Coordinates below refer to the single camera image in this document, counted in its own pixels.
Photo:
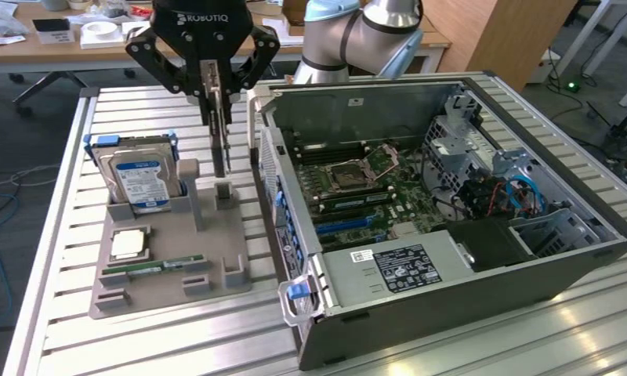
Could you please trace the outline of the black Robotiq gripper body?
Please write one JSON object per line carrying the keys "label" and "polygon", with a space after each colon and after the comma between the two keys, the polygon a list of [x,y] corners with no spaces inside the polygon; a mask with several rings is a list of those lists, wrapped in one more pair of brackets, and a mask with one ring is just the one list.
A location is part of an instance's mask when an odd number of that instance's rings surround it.
{"label": "black Robotiq gripper body", "polygon": [[240,84],[230,59],[253,27],[245,2],[154,1],[152,8],[156,35],[185,61],[186,89],[204,90],[200,62],[213,60],[220,87],[236,93]]}

